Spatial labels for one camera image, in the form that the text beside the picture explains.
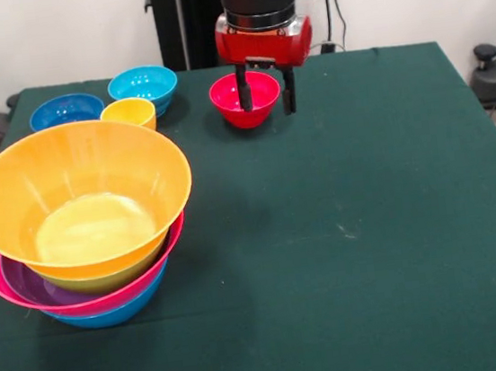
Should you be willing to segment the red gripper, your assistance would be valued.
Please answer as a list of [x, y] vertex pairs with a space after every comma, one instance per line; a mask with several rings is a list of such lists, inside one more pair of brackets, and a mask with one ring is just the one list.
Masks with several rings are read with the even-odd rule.
[[297, 111], [293, 66], [301, 66], [309, 55], [312, 23], [306, 15], [297, 15], [282, 28], [267, 31], [242, 31], [229, 25], [226, 14], [217, 18], [215, 26], [217, 51], [229, 64], [236, 64], [235, 79], [242, 110], [252, 110], [251, 87], [247, 83], [245, 65], [280, 68], [285, 87], [282, 99], [284, 113]]

